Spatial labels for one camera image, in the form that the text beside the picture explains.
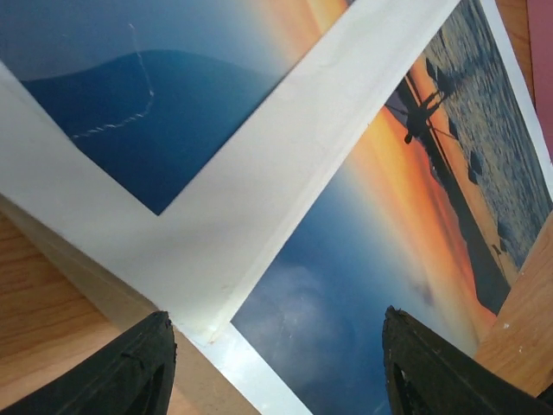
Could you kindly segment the pink picture frame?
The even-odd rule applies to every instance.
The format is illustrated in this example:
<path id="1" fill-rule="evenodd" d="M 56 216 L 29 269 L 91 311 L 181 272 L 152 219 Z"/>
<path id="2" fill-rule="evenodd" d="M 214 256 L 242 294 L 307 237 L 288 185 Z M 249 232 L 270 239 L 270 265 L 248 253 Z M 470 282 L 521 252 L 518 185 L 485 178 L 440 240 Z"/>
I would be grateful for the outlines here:
<path id="1" fill-rule="evenodd" d="M 552 158 L 552 0 L 526 2 L 537 117 Z"/>

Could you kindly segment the sunset photo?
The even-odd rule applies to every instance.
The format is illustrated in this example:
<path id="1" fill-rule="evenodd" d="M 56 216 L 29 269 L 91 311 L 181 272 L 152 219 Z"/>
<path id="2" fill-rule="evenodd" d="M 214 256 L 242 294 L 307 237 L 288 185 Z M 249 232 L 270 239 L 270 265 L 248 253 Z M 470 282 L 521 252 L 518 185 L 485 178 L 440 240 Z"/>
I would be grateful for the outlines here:
<path id="1" fill-rule="evenodd" d="M 551 213 L 550 155 L 496 3 L 423 26 L 218 340 L 251 412 L 388 413 L 387 308 L 474 355 Z"/>

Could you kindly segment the white mat board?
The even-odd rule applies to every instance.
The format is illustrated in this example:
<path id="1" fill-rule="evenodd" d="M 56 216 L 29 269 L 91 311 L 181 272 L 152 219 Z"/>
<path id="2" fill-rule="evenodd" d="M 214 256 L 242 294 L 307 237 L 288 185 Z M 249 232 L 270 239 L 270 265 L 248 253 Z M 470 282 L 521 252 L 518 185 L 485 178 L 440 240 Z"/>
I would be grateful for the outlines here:
<path id="1" fill-rule="evenodd" d="M 114 323 L 232 320 L 453 1 L 4 1 L 1 209 Z"/>

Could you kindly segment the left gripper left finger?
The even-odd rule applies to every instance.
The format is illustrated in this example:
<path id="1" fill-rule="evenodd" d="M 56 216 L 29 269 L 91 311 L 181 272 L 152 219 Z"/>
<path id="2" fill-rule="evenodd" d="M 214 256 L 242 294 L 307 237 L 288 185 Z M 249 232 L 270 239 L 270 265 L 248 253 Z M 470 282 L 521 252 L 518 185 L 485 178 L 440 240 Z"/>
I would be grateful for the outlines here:
<path id="1" fill-rule="evenodd" d="M 1 413 L 166 414 L 175 366 L 172 322 L 156 311 Z"/>

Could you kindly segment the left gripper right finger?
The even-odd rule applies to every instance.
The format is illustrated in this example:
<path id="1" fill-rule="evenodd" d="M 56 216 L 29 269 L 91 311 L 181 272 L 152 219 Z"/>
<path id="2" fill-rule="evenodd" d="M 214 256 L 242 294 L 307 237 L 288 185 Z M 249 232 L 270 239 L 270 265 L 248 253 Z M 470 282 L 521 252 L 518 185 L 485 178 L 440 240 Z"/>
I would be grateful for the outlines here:
<path id="1" fill-rule="evenodd" d="M 516 388 L 403 310 L 388 307 L 382 331 L 393 414 L 551 414 L 552 388 Z"/>

